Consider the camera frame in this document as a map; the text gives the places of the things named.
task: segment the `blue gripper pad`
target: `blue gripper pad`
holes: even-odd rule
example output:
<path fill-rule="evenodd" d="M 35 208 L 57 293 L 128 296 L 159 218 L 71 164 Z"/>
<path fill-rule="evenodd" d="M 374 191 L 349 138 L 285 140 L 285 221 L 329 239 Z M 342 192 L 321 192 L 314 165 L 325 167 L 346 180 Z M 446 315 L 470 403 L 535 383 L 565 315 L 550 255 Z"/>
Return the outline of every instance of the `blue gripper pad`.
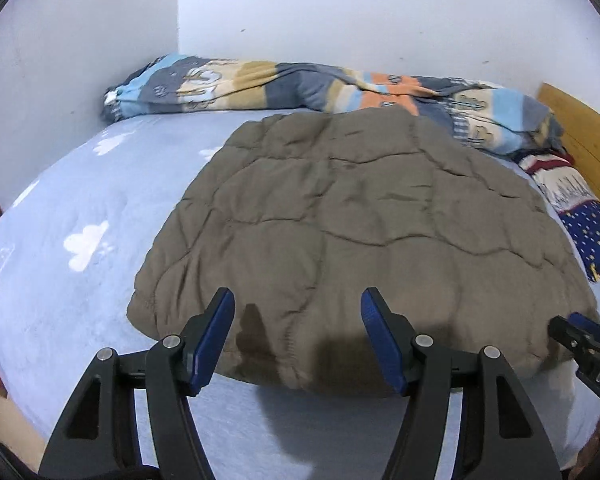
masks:
<path fill-rule="evenodd" d="M 211 381 L 234 315 L 234 294 L 227 289 L 196 348 L 190 382 L 194 395 Z"/>
<path fill-rule="evenodd" d="M 585 332 L 589 332 L 593 336 L 593 339 L 600 343 L 600 325 L 598 323 L 590 320 L 586 316 L 583 316 L 579 312 L 573 312 L 572 314 L 569 314 L 567 321 L 574 327 L 584 330 Z"/>
<path fill-rule="evenodd" d="M 409 383 L 402 373 L 402 353 L 368 290 L 362 293 L 360 314 L 366 333 L 371 340 L 371 346 L 376 352 L 384 380 L 397 393 L 404 395 Z"/>

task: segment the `brown quilted blanket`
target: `brown quilted blanket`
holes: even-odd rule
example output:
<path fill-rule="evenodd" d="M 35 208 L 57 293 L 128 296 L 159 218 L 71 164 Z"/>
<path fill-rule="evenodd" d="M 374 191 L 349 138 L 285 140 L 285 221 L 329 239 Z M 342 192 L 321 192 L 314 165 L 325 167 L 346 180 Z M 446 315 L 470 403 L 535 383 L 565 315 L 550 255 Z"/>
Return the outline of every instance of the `brown quilted blanket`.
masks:
<path fill-rule="evenodd" d="M 236 317 L 216 371 L 321 392 L 387 391 L 360 319 L 368 286 L 417 331 L 496 345 L 522 376 L 555 358 L 551 317 L 596 317 L 540 195 L 401 107 L 238 128 L 158 233 L 127 315 L 177 333 L 219 286 Z"/>

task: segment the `wooden headboard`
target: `wooden headboard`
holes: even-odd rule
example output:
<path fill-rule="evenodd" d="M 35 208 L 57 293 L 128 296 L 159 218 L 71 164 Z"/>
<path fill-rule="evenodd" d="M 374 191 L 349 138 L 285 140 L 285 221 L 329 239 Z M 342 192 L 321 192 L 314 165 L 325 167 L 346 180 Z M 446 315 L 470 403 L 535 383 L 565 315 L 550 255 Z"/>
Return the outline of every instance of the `wooden headboard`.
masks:
<path fill-rule="evenodd" d="M 564 127 L 564 147 L 573 155 L 576 168 L 600 199 L 600 114 L 547 83 L 542 84 L 538 100 L 554 111 Z"/>

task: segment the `blue star-patterned fabric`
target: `blue star-patterned fabric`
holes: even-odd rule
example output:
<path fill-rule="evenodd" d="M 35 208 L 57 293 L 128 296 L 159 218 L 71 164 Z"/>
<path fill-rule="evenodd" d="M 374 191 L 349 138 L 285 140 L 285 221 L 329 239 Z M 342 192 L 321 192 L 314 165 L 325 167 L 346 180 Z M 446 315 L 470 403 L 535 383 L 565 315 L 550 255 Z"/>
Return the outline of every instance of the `blue star-patterned fabric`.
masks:
<path fill-rule="evenodd" d="M 587 277 L 600 280 L 600 200 L 572 165 L 568 156 L 521 152 L 517 164 L 538 184 L 573 239 Z"/>
<path fill-rule="evenodd" d="M 600 279 L 600 202 L 589 200 L 558 214 L 576 244 L 592 282 Z"/>

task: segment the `bed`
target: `bed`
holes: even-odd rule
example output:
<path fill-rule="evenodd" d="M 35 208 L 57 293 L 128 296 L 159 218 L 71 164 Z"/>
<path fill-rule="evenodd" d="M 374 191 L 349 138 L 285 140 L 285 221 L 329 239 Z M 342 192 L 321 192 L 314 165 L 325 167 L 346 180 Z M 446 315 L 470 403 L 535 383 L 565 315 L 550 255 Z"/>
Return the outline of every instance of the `bed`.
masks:
<path fill-rule="evenodd" d="M 271 114 L 205 111 L 115 123 L 43 172 L 5 211 L 0 374 L 43 436 L 99 348 L 122 354 L 153 344 L 125 309 L 155 234 L 232 131 Z M 499 161 L 534 185 L 517 165 Z M 590 286 L 600 313 L 600 282 Z M 565 466 L 592 434 L 600 401 L 575 379 L 573 362 L 525 386 Z M 136 394 L 136 404 L 142 456 L 155 463 L 146 399 Z M 381 476 L 406 400 L 314 396 L 216 374 L 191 405 L 217 478 L 352 479 Z M 436 478 L 451 474 L 460 406 L 458 392 Z"/>

